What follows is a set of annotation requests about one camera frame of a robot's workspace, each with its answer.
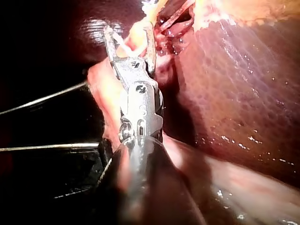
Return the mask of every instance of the wet tissue surface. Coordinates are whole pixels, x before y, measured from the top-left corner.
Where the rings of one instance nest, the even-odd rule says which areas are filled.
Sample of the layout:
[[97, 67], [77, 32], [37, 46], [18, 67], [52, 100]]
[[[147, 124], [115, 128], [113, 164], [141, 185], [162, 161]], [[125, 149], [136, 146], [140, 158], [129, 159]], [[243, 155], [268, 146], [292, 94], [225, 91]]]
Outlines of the wet tissue surface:
[[[5, 32], [1, 36], [5, 56], [0, 78], [1, 112], [84, 81], [86, 69], [105, 58], [104, 24], [111, 24], [125, 38], [133, 23], [144, 17], [140, 1], [115, 2], [64, 0], [41, 3], [31, 0], [3, 3], [6, 10], [1, 15]], [[276, 187], [279, 187], [279, 180], [300, 187], [300, 140], [297, 135], [300, 130], [300, 6], [296, 1], [274, 0], [268, 2], [269, 10], [260, 10], [263, 7], [257, 2], [244, 5], [234, 0], [221, 2], [218, 7], [214, 4], [206, 7], [207, 15], [213, 12], [220, 16], [223, 12], [230, 15], [231, 20], [225, 16], [208, 24], [207, 20], [212, 17], [199, 15], [201, 13], [192, 6], [175, 25], [156, 35], [158, 55], [161, 59], [171, 55], [171, 63], [157, 67], [156, 72], [165, 97], [165, 132], [220, 162], [224, 160], [249, 169], [226, 164], [228, 173], [218, 174], [203, 161], [215, 169], [222, 163], [206, 157], [199, 157], [198, 161], [186, 157], [189, 166], [185, 170], [194, 172], [189, 177], [191, 192], [208, 224], [212, 221], [215, 222], [212, 224], [223, 224], [213, 220], [215, 215], [227, 224], [274, 224], [274, 221], [296, 224], [299, 222], [299, 217], [294, 217], [299, 212], [298, 190]], [[157, 30], [182, 3], [179, 0], [168, 2], [169, 6], [158, 17]], [[257, 14], [252, 15], [248, 13], [250, 11]], [[0, 117], [1, 148], [102, 140], [103, 116], [85, 87], [60, 100], [55, 98], [32, 109]], [[1, 198], [9, 203], [7, 210], [12, 213], [11, 209], [17, 204], [23, 206], [34, 202], [30, 199], [40, 198], [45, 199], [45, 210], [39, 210], [45, 214], [41, 215], [64, 216], [62, 220], [66, 221], [72, 218], [72, 223], [76, 224], [91, 222], [87, 219], [92, 214], [88, 194], [74, 197], [74, 200], [62, 198], [66, 199], [67, 207], [81, 205], [80, 210], [64, 213], [59, 207], [56, 211], [47, 210], [47, 207], [60, 204], [49, 198], [65, 193], [61, 185], [72, 177], [72, 173], [83, 178], [76, 178], [67, 189], [95, 184], [99, 174], [93, 173], [91, 168], [98, 165], [101, 170], [97, 164], [98, 150], [74, 158], [67, 154], [47, 154], [48, 157], [41, 153], [1, 153], [1, 164], [4, 165], [3, 169], [0, 167], [3, 174]], [[59, 165], [59, 169], [52, 170], [52, 163]], [[262, 179], [250, 171], [268, 177]], [[58, 174], [65, 176], [56, 179]], [[204, 177], [209, 184], [196, 185], [192, 182], [196, 176]], [[265, 191], [261, 186], [264, 183], [273, 197], [261, 195]], [[217, 197], [203, 198], [208, 187]], [[245, 196], [255, 199], [255, 203]], [[289, 202], [291, 196], [295, 196], [294, 202]], [[227, 205], [217, 204], [221, 198], [228, 200]], [[264, 205], [260, 198], [273, 206]], [[13, 214], [22, 210], [15, 208]], [[270, 219], [272, 213], [278, 218]], [[39, 221], [33, 216], [26, 218], [28, 222]]]

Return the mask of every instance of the dark background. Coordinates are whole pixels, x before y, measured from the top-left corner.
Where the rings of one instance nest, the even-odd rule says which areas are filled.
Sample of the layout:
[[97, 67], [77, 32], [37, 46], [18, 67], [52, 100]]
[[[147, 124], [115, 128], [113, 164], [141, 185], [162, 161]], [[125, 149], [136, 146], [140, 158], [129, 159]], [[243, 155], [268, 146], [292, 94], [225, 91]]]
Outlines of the dark background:
[[[89, 39], [87, 32], [95, 30], [82, 30], [84, 21], [122, 20], [125, 36], [142, 16], [118, 13], [124, 4], [140, 7], [139, 1], [118, 2], [114, 8], [113, 0], [2, 2], [0, 112], [85, 81], [87, 69], [106, 53], [102, 43]], [[109, 215], [99, 208], [113, 199], [95, 189], [109, 149], [103, 127], [88, 87], [0, 115], [0, 148], [100, 142], [80, 151], [0, 153], [0, 163], [10, 163], [0, 176], [0, 223], [105, 224]]]

